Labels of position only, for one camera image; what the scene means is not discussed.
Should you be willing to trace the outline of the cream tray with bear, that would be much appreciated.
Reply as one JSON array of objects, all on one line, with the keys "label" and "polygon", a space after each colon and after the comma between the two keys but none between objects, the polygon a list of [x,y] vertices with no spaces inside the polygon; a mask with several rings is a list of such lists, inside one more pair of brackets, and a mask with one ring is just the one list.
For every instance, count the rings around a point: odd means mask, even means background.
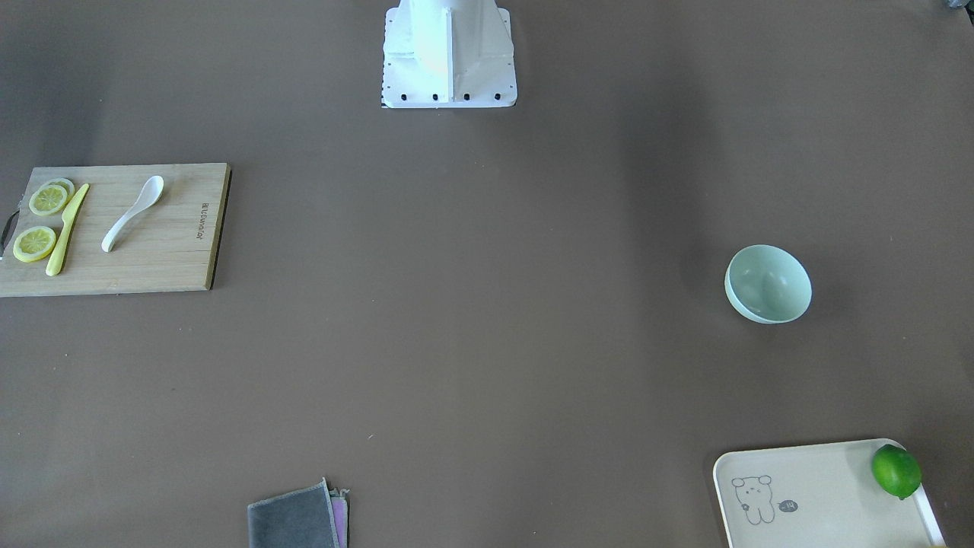
[{"label": "cream tray with bear", "polygon": [[888,439],[732,451],[713,467],[730,547],[944,547],[923,488],[881,489],[874,452]]}]

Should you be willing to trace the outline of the upper lemon slice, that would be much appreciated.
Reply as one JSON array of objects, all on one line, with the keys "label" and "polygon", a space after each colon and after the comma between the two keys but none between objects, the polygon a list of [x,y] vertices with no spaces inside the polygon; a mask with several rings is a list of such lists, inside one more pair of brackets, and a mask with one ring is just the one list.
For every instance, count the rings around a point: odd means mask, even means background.
[{"label": "upper lemon slice", "polygon": [[75,184],[69,178],[53,178],[38,188],[29,199],[28,208],[38,216],[61,212],[75,194]]}]

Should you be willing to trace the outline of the bamboo cutting board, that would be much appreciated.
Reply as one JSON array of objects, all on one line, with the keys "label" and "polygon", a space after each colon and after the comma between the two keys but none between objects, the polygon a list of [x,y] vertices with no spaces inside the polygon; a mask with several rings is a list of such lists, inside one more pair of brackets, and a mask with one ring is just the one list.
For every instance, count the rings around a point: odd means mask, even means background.
[{"label": "bamboo cutting board", "polygon": [[[226,163],[35,167],[11,229],[62,229],[60,215],[38,216],[29,198],[44,183],[65,177],[88,185],[60,274],[46,274],[46,261],[22,263],[7,245],[2,257],[1,294],[60,296],[205,291],[212,285],[231,177]],[[111,252],[102,240],[136,201],[146,180],[163,177],[160,200],[119,233]]]}]

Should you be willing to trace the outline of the grey folded cloth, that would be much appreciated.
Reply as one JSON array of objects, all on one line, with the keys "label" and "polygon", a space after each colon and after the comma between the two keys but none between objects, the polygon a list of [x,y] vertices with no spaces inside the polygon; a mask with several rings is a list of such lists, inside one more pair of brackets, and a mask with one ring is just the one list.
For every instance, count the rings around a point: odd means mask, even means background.
[{"label": "grey folded cloth", "polygon": [[250,547],[347,547],[350,508],[347,489],[327,479],[247,506]]}]

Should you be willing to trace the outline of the white ceramic spoon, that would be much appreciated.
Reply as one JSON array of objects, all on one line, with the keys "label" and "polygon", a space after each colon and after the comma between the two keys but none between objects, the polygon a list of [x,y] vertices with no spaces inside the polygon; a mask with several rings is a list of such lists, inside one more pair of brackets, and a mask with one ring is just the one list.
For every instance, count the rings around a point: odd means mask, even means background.
[{"label": "white ceramic spoon", "polygon": [[131,207],[129,207],[124,214],[122,214],[117,221],[114,222],[114,225],[111,226],[103,237],[100,244],[102,252],[112,252],[113,247],[119,238],[119,234],[121,234],[123,229],[137,215],[140,215],[145,212],[146,209],[153,207],[153,205],[160,200],[165,186],[166,183],[164,182],[164,178],[162,176],[152,176],[145,181],[145,183],[142,185],[142,190],[140,190],[139,195]]}]

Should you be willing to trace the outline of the light green bowl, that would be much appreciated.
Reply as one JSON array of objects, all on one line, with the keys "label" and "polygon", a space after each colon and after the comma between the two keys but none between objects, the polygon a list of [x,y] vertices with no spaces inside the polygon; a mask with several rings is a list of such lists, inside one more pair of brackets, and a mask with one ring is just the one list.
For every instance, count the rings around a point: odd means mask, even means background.
[{"label": "light green bowl", "polygon": [[772,245],[738,250],[727,265],[724,291],[738,314],[762,325],[792,322],[813,302],[806,267],[793,254]]}]

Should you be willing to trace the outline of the green lime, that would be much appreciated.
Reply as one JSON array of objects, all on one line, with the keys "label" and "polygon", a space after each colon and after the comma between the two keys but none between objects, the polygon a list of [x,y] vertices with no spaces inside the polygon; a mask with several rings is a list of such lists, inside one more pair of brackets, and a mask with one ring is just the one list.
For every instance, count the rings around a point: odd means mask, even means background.
[{"label": "green lime", "polygon": [[911,452],[898,445],[885,444],[876,450],[871,470],[877,485],[900,500],[907,499],[921,488],[921,466]]}]

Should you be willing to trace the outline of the lemon slice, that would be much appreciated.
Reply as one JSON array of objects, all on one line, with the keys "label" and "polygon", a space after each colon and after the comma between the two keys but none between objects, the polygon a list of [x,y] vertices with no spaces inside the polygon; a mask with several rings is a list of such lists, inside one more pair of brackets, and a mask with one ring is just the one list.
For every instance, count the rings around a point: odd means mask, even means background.
[{"label": "lemon slice", "polygon": [[35,263],[46,259],[58,242],[58,234],[48,226],[35,226],[24,230],[18,238],[14,240],[11,247],[15,259],[22,263]]},{"label": "lemon slice", "polygon": [[75,194],[75,184],[69,178],[53,178],[38,188],[29,199],[28,208],[38,216],[61,212]]}]

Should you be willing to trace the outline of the lower lemon slice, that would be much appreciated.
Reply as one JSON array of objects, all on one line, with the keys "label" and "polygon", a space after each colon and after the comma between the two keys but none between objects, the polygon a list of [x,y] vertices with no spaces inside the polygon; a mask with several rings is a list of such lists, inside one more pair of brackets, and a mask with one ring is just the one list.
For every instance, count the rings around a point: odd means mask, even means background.
[{"label": "lower lemon slice", "polygon": [[48,226],[35,226],[24,230],[18,238],[14,240],[11,247],[15,259],[22,263],[35,263],[46,259],[58,242],[58,234]]}]

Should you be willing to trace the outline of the yellow plastic knife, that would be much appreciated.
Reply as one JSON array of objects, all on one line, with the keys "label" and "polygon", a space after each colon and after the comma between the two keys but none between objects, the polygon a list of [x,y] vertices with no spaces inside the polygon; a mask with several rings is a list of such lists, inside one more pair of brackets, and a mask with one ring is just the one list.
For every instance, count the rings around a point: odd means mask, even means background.
[{"label": "yellow plastic knife", "polygon": [[81,208],[84,198],[88,194],[90,189],[90,184],[85,183],[80,186],[76,194],[70,199],[68,204],[62,210],[62,230],[60,230],[58,240],[56,245],[53,247],[52,253],[49,255],[48,263],[46,263],[46,274],[48,276],[58,276],[62,271],[64,260],[68,252],[68,246],[71,240],[71,233],[75,225],[75,221]]}]

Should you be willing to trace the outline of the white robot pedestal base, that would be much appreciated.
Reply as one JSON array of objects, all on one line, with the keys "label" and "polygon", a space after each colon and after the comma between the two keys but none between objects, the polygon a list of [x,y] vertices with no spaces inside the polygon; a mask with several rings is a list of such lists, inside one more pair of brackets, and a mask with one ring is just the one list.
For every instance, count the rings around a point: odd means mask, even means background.
[{"label": "white robot pedestal base", "polygon": [[383,54],[387,109],[516,104],[511,14],[494,1],[400,1],[385,14]]}]

